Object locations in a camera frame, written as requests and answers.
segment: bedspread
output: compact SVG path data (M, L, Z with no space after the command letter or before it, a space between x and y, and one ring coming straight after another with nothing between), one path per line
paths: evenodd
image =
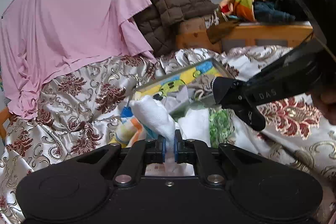
M8 127L0 158L0 222L24 220L16 201L16 187L24 176L111 140L134 87L211 57L237 79L247 80L289 50L280 46L244 47L221 55L205 49L179 50L159 58L156 65L142 56L111 57L53 79L42 88L38 117L27 121L13 116ZM259 110L266 117L265 130L255 132L233 115L235 130L229 141L312 173L324 189L315 217L327 223L335 208L336 127L322 117L306 95L272 102Z

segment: white cloth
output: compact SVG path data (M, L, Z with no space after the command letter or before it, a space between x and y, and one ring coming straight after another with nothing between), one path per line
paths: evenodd
M179 118L177 121L182 128L187 139L195 139L205 142L209 147L209 109L188 109L185 117Z
M161 102L145 95L139 101L129 103L133 115L153 132L166 138L166 150L174 150L175 122Z

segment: pink fabric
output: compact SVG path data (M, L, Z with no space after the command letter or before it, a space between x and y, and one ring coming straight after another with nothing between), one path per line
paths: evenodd
M11 113L37 116L41 86L89 63L152 50L132 20L150 0L14 0L0 23Z

